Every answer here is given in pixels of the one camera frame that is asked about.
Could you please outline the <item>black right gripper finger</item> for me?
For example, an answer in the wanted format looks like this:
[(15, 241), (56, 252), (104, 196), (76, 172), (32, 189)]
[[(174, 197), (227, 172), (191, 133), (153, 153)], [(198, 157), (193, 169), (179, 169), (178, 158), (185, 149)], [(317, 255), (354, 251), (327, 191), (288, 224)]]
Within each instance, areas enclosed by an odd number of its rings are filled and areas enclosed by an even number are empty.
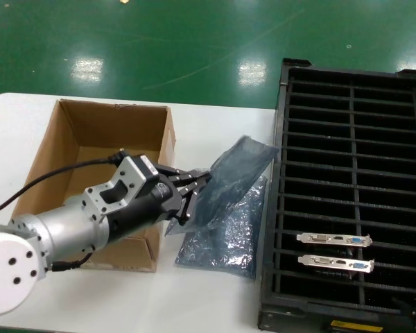
[(409, 317), (416, 325), (416, 305), (412, 305), (398, 298), (392, 298), (392, 302), (398, 307), (402, 315)]

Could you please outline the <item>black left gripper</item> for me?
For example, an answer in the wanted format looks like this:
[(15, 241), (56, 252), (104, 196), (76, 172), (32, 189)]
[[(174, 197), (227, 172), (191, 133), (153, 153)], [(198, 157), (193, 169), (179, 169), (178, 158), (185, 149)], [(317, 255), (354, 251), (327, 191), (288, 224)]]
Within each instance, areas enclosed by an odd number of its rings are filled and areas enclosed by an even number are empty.
[(170, 166), (155, 168), (173, 184), (159, 180), (148, 185), (147, 190), (141, 190), (126, 207), (108, 214), (109, 244), (172, 217), (181, 226), (193, 218), (198, 196), (211, 180), (210, 172), (199, 169), (183, 171)]

